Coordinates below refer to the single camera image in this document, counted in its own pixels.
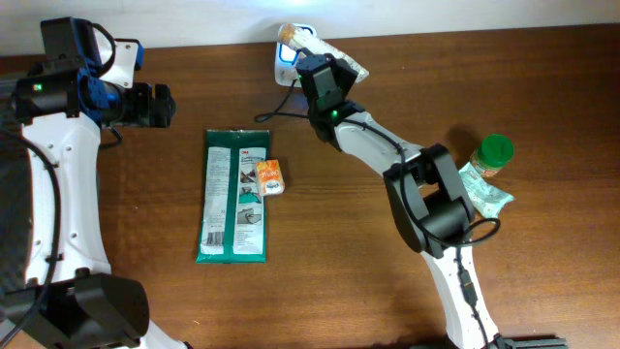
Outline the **green 3M gloves packet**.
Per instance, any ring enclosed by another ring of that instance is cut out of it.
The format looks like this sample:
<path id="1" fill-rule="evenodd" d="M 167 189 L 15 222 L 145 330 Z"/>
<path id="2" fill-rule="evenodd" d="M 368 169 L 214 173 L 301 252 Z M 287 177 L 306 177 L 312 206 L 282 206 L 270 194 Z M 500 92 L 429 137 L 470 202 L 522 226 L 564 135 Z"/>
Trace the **green 3M gloves packet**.
<path id="1" fill-rule="evenodd" d="M 269 155 L 265 130 L 206 132 L 198 264 L 266 262 L 266 208 L 256 164 Z"/>

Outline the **white cream tube gold cap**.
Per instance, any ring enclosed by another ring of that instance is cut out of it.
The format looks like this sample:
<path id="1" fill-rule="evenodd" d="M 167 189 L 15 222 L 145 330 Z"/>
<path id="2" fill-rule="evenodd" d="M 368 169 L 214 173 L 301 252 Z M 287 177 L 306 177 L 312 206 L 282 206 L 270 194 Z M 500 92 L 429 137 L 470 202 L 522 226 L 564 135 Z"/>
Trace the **white cream tube gold cap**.
<path id="1" fill-rule="evenodd" d="M 310 54 L 330 53 L 337 59 L 344 59 L 349 66 L 357 72 L 356 83 L 363 81 L 370 75 L 370 73 L 359 65 L 351 56 L 335 48 L 326 41 L 319 39 L 318 36 L 315 37 L 309 34 L 293 23 L 286 23 L 279 38 L 277 38 L 277 42 L 278 41 L 297 52 L 296 64 L 306 56 L 306 51 Z"/>

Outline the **mint green tissue pack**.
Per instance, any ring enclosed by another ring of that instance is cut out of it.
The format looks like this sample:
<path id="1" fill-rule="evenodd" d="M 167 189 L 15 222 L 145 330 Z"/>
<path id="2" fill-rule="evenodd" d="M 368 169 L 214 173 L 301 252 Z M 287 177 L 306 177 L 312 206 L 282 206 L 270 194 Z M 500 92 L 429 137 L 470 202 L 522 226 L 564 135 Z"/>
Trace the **mint green tissue pack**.
<path id="1" fill-rule="evenodd" d="M 470 162 L 459 175 L 474 208 L 484 218 L 498 218 L 505 205 L 514 201 L 512 194 L 488 184 Z"/>

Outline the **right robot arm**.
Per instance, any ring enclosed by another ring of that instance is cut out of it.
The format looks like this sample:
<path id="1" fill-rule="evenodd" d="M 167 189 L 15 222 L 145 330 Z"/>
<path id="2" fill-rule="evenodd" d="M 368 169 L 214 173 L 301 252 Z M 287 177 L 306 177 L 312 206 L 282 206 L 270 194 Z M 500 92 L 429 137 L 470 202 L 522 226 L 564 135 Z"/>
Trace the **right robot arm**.
<path id="1" fill-rule="evenodd" d="M 308 54 L 296 70 L 317 136 L 382 177 L 399 235 L 430 269 L 450 345 L 507 347 L 481 295 L 473 263 L 480 221 L 449 151 L 403 141 L 349 100 L 357 72 L 345 60 Z"/>

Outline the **small orange box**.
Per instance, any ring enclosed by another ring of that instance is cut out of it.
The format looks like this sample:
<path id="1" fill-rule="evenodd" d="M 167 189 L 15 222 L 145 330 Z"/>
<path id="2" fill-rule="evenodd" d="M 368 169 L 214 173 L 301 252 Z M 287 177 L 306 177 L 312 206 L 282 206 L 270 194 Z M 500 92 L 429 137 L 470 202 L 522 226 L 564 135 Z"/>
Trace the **small orange box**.
<path id="1" fill-rule="evenodd" d="M 257 183 L 262 197 L 280 195 L 285 190 L 285 182 L 277 160 L 264 160 L 256 163 Z"/>

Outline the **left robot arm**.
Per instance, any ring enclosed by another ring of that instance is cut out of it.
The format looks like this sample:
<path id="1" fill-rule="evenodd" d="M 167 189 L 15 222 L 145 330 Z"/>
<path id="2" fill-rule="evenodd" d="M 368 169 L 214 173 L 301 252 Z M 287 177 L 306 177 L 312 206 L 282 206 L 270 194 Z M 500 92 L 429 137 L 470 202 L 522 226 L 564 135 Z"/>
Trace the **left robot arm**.
<path id="1" fill-rule="evenodd" d="M 167 128 L 175 112 L 164 84 L 134 81 L 144 49 L 71 16 L 41 24 L 45 61 L 15 82 L 28 151 L 32 237 L 25 286 L 3 304 L 15 333 L 46 348 L 177 348 L 150 318 L 143 286 L 115 276 L 99 219 L 97 157 L 104 130 Z"/>

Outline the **green capped bottle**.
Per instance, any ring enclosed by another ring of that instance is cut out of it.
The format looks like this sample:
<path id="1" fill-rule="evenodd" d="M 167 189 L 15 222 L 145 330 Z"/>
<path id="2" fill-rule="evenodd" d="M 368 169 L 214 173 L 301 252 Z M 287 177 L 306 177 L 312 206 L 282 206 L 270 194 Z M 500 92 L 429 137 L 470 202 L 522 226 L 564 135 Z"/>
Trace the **green capped bottle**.
<path id="1" fill-rule="evenodd" d="M 470 156 L 470 163 L 482 177 L 493 177 L 512 160 L 512 140 L 501 134 L 485 137 Z"/>

